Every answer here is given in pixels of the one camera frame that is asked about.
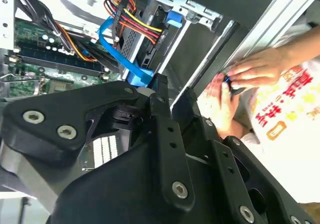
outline aluminum frame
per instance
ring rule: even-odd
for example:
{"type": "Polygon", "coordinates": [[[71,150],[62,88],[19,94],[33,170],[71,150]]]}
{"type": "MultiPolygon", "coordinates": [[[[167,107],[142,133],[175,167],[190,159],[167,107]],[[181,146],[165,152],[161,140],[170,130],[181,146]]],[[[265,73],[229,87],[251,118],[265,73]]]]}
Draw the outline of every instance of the aluminum frame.
{"type": "Polygon", "coordinates": [[[0,0],[0,48],[13,50],[15,45],[15,0],[0,0]]]}

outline bolt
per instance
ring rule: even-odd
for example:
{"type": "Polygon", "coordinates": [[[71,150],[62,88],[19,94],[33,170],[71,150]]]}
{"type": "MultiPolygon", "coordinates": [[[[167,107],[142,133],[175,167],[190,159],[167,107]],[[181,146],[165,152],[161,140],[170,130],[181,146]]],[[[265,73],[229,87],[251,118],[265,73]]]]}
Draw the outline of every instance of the bolt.
{"type": "Polygon", "coordinates": [[[240,213],[242,217],[248,222],[248,223],[254,223],[255,222],[255,217],[253,213],[249,210],[248,207],[242,205],[240,206],[240,213]]]}
{"type": "Polygon", "coordinates": [[[67,140],[72,140],[77,136],[77,131],[70,125],[62,125],[56,131],[59,137],[67,140]]]}
{"type": "Polygon", "coordinates": [[[125,90],[127,93],[130,93],[130,94],[133,94],[133,93],[134,93],[134,91],[133,91],[131,88],[129,88],[129,87],[126,87],[124,90],[125,90]]]}
{"type": "Polygon", "coordinates": [[[291,216],[291,223],[292,224],[301,224],[301,222],[295,216],[291,216]]]}
{"type": "Polygon", "coordinates": [[[165,102],[165,100],[164,100],[161,96],[157,96],[156,98],[157,98],[160,102],[162,102],[162,103],[165,102]]]}
{"type": "Polygon", "coordinates": [[[28,110],[23,113],[22,117],[27,123],[31,124],[39,124],[45,120],[45,116],[36,110],[28,110]]]}
{"type": "Polygon", "coordinates": [[[240,142],[237,139],[233,138],[232,140],[237,146],[240,146],[240,142]]]}
{"type": "Polygon", "coordinates": [[[205,120],[205,123],[207,123],[210,127],[214,125],[209,119],[205,120]]]}
{"type": "Polygon", "coordinates": [[[172,184],[172,190],[174,194],[180,199],[186,199],[188,196],[188,189],[180,181],[175,181],[172,184]]]}

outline silver metal panel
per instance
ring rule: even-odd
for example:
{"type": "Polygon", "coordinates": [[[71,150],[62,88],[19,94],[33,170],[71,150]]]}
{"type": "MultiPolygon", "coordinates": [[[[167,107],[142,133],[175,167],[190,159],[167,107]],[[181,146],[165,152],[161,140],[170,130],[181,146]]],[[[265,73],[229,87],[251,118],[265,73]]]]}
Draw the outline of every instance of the silver metal panel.
{"type": "Polygon", "coordinates": [[[0,148],[0,165],[8,172],[16,174],[48,213],[54,210],[59,194],[72,181],[86,173],[82,171],[78,162],[71,168],[51,168],[14,151],[3,141],[0,148]]]}
{"type": "MultiPolygon", "coordinates": [[[[89,30],[90,32],[97,31],[102,22],[109,17],[109,14],[104,8],[104,0],[40,1],[49,8],[55,20],[87,31],[89,30]]],[[[29,20],[29,18],[19,9],[15,16],[24,20],[29,20]]]]}
{"type": "Polygon", "coordinates": [[[206,20],[213,21],[217,17],[221,17],[221,15],[213,10],[206,8],[203,5],[200,5],[192,0],[156,0],[159,3],[172,7],[172,10],[180,13],[184,17],[187,16],[188,13],[196,13],[206,18],[206,20]]]}
{"type": "Polygon", "coordinates": [[[174,43],[172,44],[170,50],[167,52],[167,54],[164,57],[163,62],[160,64],[159,70],[157,70],[156,72],[162,74],[165,70],[165,68],[167,67],[172,55],[175,53],[175,50],[177,49],[180,41],[182,40],[182,38],[184,37],[185,33],[187,32],[189,26],[190,26],[191,22],[189,20],[187,20],[183,27],[180,30],[179,35],[176,37],[174,43]]]}
{"type": "Polygon", "coordinates": [[[14,49],[15,29],[14,0],[0,0],[0,48],[14,49]]]}

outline metal bracket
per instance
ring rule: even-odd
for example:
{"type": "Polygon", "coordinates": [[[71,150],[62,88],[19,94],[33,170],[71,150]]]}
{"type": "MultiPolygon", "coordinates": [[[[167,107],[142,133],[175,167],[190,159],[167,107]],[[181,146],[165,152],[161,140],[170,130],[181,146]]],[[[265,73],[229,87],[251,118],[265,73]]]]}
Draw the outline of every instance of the metal bracket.
{"type": "Polygon", "coordinates": [[[216,18],[222,18],[223,16],[219,13],[206,8],[203,5],[200,5],[192,0],[156,0],[157,2],[172,7],[172,11],[183,15],[184,17],[188,16],[188,13],[195,13],[201,16],[201,24],[205,26],[212,25],[213,21],[216,18]]]}
{"type": "Polygon", "coordinates": [[[15,31],[15,0],[0,0],[0,48],[13,50],[15,31]]]}

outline black mount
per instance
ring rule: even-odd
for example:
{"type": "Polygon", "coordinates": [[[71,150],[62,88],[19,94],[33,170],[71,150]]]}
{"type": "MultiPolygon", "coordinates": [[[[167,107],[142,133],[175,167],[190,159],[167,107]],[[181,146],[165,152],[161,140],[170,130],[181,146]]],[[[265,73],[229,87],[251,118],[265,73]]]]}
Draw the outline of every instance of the black mount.
{"type": "Polygon", "coordinates": [[[85,143],[130,130],[129,150],[73,181],[50,224],[314,224],[294,199],[233,136],[221,140],[187,89],[172,110],[168,82],[156,74],[150,95],[115,81],[9,104],[1,137],[16,152],[51,168],[72,165],[85,143]],[[39,124],[23,114],[44,115],[39,124]],[[73,139],[57,129],[76,130],[73,139]]]}

